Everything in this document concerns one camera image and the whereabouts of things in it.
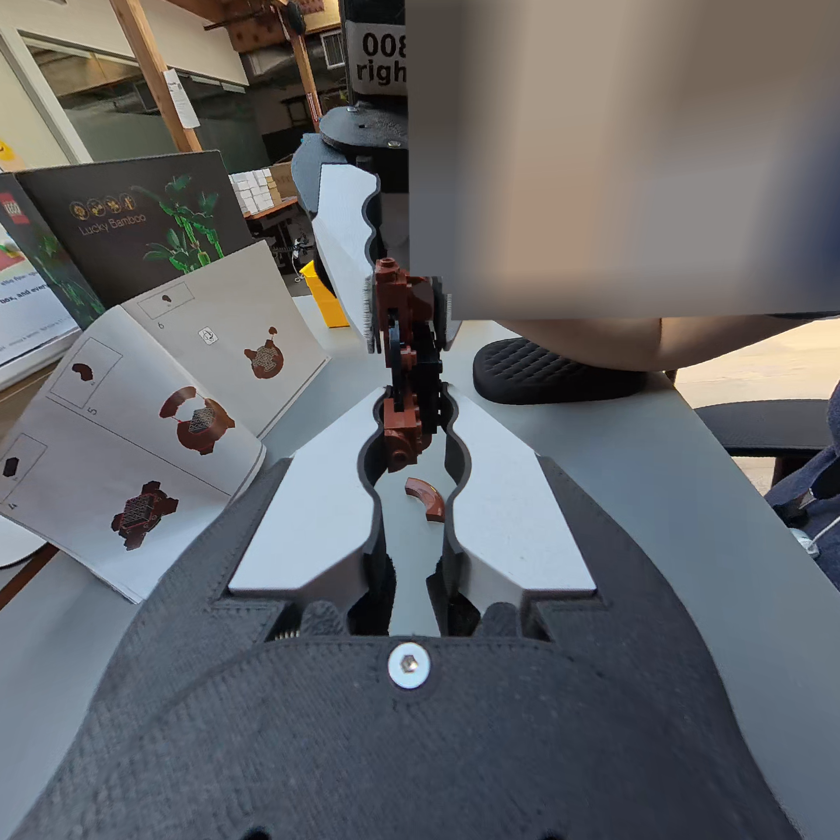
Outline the brown and black brick assembly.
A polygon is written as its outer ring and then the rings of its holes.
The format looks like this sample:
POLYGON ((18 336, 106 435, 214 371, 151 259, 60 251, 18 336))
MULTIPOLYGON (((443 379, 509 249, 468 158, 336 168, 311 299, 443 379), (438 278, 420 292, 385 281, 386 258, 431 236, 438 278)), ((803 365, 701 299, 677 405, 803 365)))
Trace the brown and black brick assembly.
POLYGON ((375 263, 374 348, 383 352, 392 384, 383 402, 386 467, 412 466, 440 422, 443 362, 434 340, 431 277, 408 274, 394 258, 375 263))

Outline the open instruction booklet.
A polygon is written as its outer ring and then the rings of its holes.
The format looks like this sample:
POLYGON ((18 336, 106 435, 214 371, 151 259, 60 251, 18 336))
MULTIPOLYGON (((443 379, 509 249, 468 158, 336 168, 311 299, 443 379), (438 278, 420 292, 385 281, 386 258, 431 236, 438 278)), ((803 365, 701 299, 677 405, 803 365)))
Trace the open instruction booklet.
POLYGON ((256 477, 329 357, 258 243, 118 305, 2 445, 2 514, 133 603, 256 477))

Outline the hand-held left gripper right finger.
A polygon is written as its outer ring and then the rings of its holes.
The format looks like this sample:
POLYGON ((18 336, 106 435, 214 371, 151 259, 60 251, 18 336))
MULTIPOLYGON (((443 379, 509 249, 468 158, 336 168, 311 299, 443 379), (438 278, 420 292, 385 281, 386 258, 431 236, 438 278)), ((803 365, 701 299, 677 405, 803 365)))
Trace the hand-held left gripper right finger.
POLYGON ((596 586, 538 454, 462 391, 443 385, 443 553, 427 588, 436 617, 480 617, 499 602, 528 617, 539 601, 596 586))

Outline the person's navy clothing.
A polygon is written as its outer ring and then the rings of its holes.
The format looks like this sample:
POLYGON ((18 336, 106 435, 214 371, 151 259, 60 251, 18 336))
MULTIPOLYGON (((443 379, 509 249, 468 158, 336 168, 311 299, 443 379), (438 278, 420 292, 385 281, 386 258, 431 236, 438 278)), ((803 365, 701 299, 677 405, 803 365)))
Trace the person's navy clothing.
POLYGON ((839 388, 827 408, 832 443, 765 496, 805 550, 839 586, 839 388))

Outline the black box with plant print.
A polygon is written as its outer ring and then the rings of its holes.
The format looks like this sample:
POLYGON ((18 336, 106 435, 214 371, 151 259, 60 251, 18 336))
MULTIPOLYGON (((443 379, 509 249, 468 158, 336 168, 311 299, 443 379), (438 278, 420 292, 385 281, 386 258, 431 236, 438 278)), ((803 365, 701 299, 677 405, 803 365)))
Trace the black box with plant print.
POLYGON ((5 173, 1 215, 80 329, 253 243, 216 151, 5 173))

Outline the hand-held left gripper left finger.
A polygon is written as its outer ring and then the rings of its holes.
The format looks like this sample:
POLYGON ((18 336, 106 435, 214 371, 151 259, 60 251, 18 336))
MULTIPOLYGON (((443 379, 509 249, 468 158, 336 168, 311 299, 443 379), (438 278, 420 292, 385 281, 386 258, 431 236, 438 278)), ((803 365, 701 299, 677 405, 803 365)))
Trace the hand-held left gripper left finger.
POLYGON ((395 573, 375 484, 386 472, 379 387, 299 448, 228 584, 235 596, 389 616, 395 573))

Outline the grey desk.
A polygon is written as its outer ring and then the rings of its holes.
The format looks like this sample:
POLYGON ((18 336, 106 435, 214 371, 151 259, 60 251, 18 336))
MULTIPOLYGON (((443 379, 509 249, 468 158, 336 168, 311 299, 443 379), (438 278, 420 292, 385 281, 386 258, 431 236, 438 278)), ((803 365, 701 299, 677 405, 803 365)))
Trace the grey desk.
MULTIPOLYGON (((752 755, 804 838, 838 838, 838 591, 665 378, 623 400, 480 398, 464 322, 444 378, 550 457, 646 552, 714 658, 752 755)), ((2 838, 67 751, 137 606, 58 553, 2 610, 2 838)))

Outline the stack of white boxes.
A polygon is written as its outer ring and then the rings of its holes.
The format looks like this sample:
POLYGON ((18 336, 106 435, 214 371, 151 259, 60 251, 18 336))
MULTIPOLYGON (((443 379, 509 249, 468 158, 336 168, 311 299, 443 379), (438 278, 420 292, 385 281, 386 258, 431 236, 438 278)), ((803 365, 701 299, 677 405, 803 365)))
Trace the stack of white boxes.
POLYGON ((244 215, 269 211, 282 199, 270 169, 233 173, 228 176, 244 215))

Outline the yellow bin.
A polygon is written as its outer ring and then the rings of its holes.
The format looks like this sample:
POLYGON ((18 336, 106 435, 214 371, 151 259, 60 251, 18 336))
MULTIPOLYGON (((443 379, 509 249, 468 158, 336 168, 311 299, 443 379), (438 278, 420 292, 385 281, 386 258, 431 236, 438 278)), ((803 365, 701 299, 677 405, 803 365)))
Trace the yellow bin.
POLYGON ((350 324, 339 300, 320 280, 313 260, 301 268, 301 275, 308 285, 326 326, 330 329, 348 328, 350 324))

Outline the white round base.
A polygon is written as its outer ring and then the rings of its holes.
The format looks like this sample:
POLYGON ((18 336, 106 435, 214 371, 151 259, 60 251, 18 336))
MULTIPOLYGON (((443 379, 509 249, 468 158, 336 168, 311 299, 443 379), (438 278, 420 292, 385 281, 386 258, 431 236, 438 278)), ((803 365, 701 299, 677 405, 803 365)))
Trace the white round base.
POLYGON ((25 563, 46 541, 17 522, 1 517, 1 570, 25 563))

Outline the wooden post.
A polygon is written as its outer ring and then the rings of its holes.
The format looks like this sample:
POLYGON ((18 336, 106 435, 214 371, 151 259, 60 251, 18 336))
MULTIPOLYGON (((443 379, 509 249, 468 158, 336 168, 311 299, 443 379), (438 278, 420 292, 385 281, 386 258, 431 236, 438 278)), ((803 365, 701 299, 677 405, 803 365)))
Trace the wooden post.
POLYGON ((194 129, 184 128, 177 114, 164 77, 169 67, 155 42, 141 3, 139 1, 110 1, 110 4, 133 55, 139 63, 143 78, 176 149, 182 153, 201 152, 203 147, 194 129))

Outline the paper notice on post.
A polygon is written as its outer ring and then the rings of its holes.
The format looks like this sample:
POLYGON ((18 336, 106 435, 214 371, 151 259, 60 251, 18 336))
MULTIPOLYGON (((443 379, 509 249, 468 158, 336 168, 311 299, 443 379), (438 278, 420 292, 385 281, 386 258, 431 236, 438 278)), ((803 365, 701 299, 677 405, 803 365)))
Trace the paper notice on post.
POLYGON ((186 94, 181 79, 175 69, 163 71, 165 84, 170 93, 175 112, 184 130, 194 130, 200 126, 200 120, 192 102, 186 94))

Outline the white printed leaflet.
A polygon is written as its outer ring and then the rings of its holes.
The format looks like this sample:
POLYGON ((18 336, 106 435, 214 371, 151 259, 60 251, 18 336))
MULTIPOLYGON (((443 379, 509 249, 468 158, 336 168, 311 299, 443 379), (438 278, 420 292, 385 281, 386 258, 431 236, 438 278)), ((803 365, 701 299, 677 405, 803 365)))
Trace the white printed leaflet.
POLYGON ((56 361, 81 333, 56 294, 1 229, 1 388, 56 361))

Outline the person's right forearm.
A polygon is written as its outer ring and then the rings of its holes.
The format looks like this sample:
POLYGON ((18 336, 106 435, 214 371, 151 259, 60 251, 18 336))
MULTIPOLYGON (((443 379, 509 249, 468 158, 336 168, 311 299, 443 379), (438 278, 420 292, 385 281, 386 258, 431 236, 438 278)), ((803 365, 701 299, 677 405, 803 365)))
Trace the person's right forearm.
POLYGON ((575 362, 603 369, 677 371, 838 312, 727 317, 500 320, 500 326, 575 362))

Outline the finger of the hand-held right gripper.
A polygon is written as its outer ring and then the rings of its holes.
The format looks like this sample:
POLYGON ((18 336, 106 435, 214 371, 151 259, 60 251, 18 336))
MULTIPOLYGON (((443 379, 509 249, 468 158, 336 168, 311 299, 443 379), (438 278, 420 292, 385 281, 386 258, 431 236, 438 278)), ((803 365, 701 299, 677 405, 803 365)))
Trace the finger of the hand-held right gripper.
POLYGON ((313 220, 318 252, 334 293, 370 354, 375 351, 371 309, 375 226, 367 207, 379 192, 377 175, 351 164, 323 164, 313 220))
POLYGON ((438 352, 449 351, 458 335, 458 321, 453 316, 452 295, 447 293, 440 277, 430 279, 434 293, 434 340, 438 352))

